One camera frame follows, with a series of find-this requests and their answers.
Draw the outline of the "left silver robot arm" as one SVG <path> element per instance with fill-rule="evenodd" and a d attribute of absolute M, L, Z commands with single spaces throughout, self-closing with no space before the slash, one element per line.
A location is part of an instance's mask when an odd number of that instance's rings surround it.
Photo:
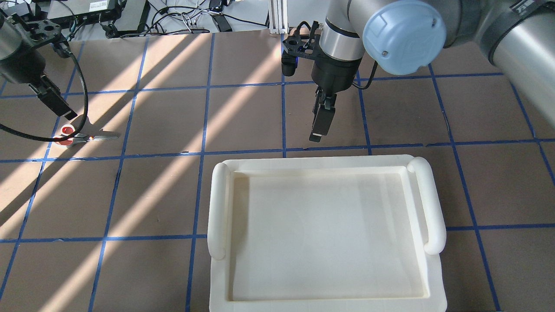
<path fill-rule="evenodd" d="M 63 59 L 71 57 L 60 25 L 48 19 L 26 23 L 14 13 L 8 17 L 2 15 L 0 26 L 2 77 L 10 83 L 28 85 L 58 117 L 76 118 L 77 113 L 63 99 L 59 87 L 45 74 L 46 60 L 38 51 L 40 47 L 52 44 L 57 55 Z"/>

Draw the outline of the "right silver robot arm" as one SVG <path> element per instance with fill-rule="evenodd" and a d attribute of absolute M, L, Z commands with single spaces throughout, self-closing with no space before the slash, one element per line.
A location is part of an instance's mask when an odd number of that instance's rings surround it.
<path fill-rule="evenodd" d="M 313 65 L 310 140 L 329 132 L 336 95 L 352 86 L 365 53 L 408 75 L 468 41 L 554 123 L 554 30 L 552 0 L 333 0 L 314 49 L 323 58 Z"/>

